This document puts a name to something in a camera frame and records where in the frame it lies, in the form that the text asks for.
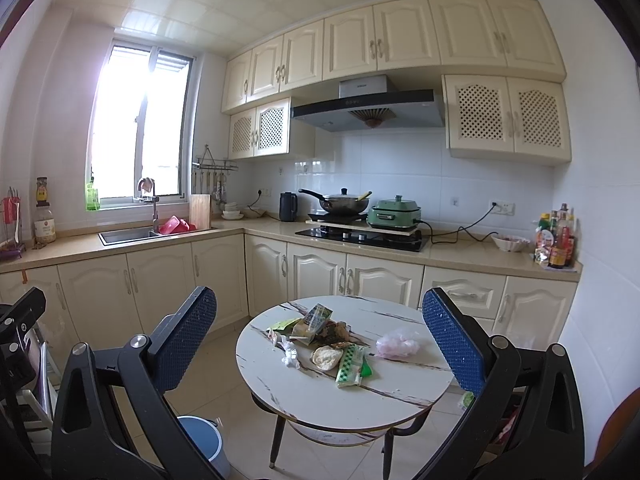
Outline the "pink plastic bag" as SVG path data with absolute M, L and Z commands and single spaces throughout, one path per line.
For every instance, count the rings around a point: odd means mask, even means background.
M 421 336 L 415 330 L 398 328 L 381 336 L 375 343 L 375 355 L 382 359 L 408 358 L 417 354 Z

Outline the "green snack wrapper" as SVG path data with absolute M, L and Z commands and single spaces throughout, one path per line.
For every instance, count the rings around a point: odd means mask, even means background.
M 341 362 L 337 367 L 335 385 L 337 388 L 358 387 L 363 378 L 372 375 L 366 360 L 368 348 L 360 344 L 350 344 L 343 351 Z

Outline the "milk carton box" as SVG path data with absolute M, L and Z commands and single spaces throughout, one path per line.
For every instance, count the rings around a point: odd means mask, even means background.
M 323 304 L 316 304 L 303 318 L 298 320 L 291 333 L 291 338 L 301 344 L 311 344 L 323 330 L 333 311 Z

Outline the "white wrapper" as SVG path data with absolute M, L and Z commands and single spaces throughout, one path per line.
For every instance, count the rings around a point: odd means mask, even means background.
M 299 369 L 300 364 L 297 357 L 297 349 L 295 344 L 290 341 L 290 338 L 285 334 L 281 334 L 272 330 L 271 328 L 267 330 L 267 336 L 271 341 L 274 348 L 279 349 L 283 352 L 282 363 L 286 367 L 292 367 L 296 370 Z

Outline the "blue plastic trash bucket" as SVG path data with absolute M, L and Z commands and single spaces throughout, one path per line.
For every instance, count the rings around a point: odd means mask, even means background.
M 211 420 L 192 415 L 178 417 L 178 421 L 196 447 L 208 459 L 222 478 L 231 477 L 231 466 L 224 454 L 224 439 Z

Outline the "white bowl on counter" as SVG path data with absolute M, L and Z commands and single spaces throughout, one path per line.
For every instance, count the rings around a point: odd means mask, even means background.
M 492 234 L 491 240 L 502 252 L 524 252 L 530 245 L 527 238 L 512 235 Z

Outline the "large oil bottle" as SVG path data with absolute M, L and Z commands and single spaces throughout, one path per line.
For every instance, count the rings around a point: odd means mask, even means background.
M 46 177 L 36 180 L 36 214 L 34 219 L 36 243 L 47 245 L 56 240 L 55 222 L 49 202 L 48 182 Z

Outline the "condiment bottles group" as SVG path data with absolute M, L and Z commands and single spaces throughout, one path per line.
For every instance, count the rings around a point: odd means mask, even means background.
M 567 203 L 540 215 L 535 233 L 536 263 L 555 270 L 573 269 L 576 244 L 576 219 Z

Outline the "steel sink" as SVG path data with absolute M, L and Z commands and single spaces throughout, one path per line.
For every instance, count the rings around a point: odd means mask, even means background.
M 138 240 L 152 240 L 160 237 L 160 233 L 151 228 L 132 228 L 114 231 L 99 232 L 99 239 L 104 246 L 128 244 Z

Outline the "green electric cooker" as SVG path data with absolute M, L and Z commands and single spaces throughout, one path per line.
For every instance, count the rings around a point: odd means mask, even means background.
M 407 231 L 415 228 L 421 220 L 421 207 L 415 200 L 405 200 L 396 195 L 392 200 L 379 200 L 367 215 L 367 224 L 372 228 Z

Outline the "green dish soap bottle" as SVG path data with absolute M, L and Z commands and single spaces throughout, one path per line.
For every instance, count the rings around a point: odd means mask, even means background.
M 98 211 L 101 208 L 99 191 L 94 185 L 94 179 L 91 178 L 86 185 L 86 211 Z

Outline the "sink faucet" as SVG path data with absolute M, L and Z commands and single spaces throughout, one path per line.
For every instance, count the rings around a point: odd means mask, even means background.
M 156 195 L 156 184 L 153 178 L 143 177 L 137 183 L 137 189 L 140 193 L 138 201 L 144 204 L 151 204 L 153 208 L 152 213 L 152 227 L 153 232 L 160 232 L 160 216 L 158 215 L 157 204 L 160 198 Z

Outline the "upper cream cabinets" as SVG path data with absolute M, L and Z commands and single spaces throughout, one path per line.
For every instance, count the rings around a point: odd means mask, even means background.
M 454 157 L 561 165 L 572 158 L 560 49 L 536 0 L 390 0 L 335 13 L 232 58 L 221 109 L 233 159 L 306 156 L 293 106 L 386 76 L 433 89 Z

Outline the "range hood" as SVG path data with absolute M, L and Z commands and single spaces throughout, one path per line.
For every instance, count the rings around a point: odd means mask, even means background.
M 433 89 L 397 90 L 386 76 L 342 81 L 338 98 L 293 106 L 291 118 L 327 132 L 445 125 L 442 97 Z

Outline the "hanging utensil rail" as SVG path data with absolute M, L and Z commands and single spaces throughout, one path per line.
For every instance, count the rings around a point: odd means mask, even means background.
M 216 159 L 205 144 L 203 153 L 192 160 L 191 193 L 208 195 L 213 210 L 221 212 L 228 203 L 228 177 L 238 170 L 232 160 Z

